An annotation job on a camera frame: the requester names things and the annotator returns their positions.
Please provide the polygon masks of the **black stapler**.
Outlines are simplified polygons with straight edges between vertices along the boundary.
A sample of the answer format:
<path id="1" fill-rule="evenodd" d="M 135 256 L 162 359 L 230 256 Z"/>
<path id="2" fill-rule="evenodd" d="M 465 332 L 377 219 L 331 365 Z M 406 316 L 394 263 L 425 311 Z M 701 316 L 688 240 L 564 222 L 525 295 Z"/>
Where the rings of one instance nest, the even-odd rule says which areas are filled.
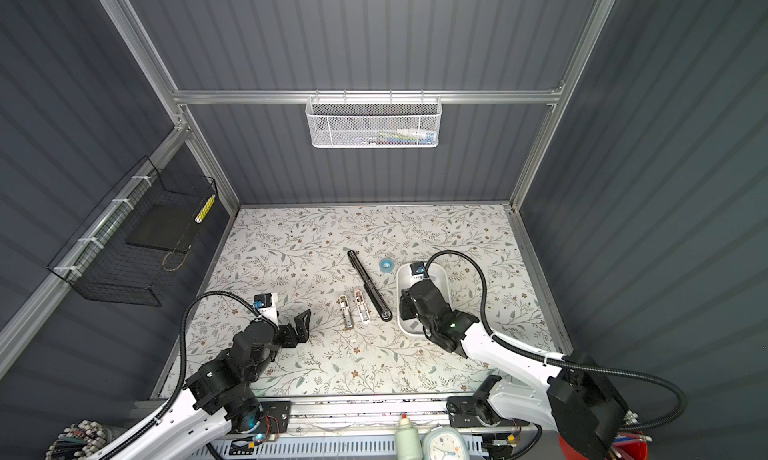
<path id="1" fill-rule="evenodd" d="M 383 297 L 381 296 L 380 292 L 378 291 L 375 284 L 373 283 L 373 280 L 371 279 L 368 272 L 363 267 L 356 252 L 354 250 L 348 250 L 346 252 L 346 255 L 353 269 L 360 276 L 363 282 L 364 290 L 366 291 L 368 297 L 370 298 L 372 305 L 374 306 L 374 309 L 376 310 L 381 320 L 384 322 L 391 322 L 393 320 L 392 311 L 385 303 Z"/>

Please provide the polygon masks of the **beige staple box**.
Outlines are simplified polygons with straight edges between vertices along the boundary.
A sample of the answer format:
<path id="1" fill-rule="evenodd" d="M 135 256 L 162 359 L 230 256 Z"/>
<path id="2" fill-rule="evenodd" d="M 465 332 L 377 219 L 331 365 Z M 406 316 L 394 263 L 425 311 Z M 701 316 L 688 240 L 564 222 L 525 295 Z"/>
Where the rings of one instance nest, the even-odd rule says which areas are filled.
<path id="1" fill-rule="evenodd" d="M 338 305 L 343 317 L 343 329 L 345 331 L 352 330 L 354 328 L 354 320 L 351 314 L 348 299 L 345 295 L 341 295 L 339 297 Z"/>

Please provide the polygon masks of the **pink staple box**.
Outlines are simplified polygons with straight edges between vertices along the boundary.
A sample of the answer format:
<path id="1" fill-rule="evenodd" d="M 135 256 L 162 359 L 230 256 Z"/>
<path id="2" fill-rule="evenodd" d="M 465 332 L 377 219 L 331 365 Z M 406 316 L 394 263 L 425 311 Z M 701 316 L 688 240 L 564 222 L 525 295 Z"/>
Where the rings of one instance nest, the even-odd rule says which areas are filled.
<path id="1" fill-rule="evenodd" d="M 355 304 L 357 306 L 358 313 L 360 316 L 360 321 L 364 325 L 368 325 L 371 322 L 371 316 L 370 316 L 370 311 L 368 309 L 368 306 L 365 302 L 363 293 L 360 289 L 355 289 L 353 292 L 353 295 L 354 295 Z"/>

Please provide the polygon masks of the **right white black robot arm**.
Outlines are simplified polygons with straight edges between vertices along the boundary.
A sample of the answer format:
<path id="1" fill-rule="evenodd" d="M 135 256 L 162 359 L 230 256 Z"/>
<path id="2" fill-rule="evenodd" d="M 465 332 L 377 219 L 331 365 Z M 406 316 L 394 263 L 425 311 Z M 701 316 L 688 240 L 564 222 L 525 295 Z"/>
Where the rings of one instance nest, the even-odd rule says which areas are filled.
<path id="1" fill-rule="evenodd" d="M 447 274 L 437 264 L 441 252 L 397 271 L 398 318 L 418 322 L 423 337 L 440 349 L 497 369 L 473 394 L 470 407 L 483 424 L 524 420 L 554 429 L 586 459 L 608 457 L 618 435 L 647 432 L 677 420 L 688 399 L 674 383 L 655 375 L 599 366 L 584 352 L 565 355 L 533 347 L 495 331 L 487 319 L 488 285 L 480 281 L 481 307 L 473 315 L 452 307 L 445 295 Z M 669 391 L 674 407 L 637 422 L 612 378 L 653 384 Z"/>

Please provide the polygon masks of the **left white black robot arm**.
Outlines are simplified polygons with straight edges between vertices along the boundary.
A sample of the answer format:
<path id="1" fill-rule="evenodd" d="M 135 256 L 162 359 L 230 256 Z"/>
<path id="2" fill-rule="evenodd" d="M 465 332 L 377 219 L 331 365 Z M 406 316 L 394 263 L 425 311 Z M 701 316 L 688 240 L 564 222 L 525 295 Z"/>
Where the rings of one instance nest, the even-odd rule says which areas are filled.
<path id="1" fill-rule="evenodd" d="M 187 379 L 180 378 L 170 397 L 154 412 L 90 459 L 186 459 L 201 448 L 219 459 L 213 442 L 228 435 L 255 444 L 275 440 L 286 431 L 290 407 L 264 407 L 251 389 L 283 349 L 309 340 L 311 311 L 281 325 L 270 294 L 252 301 L 225 291 L 209 291 L 194 302 L 213 296 L 231 299 L 254 318 L 232 340 L 229 348 L 204 363 Z"/>

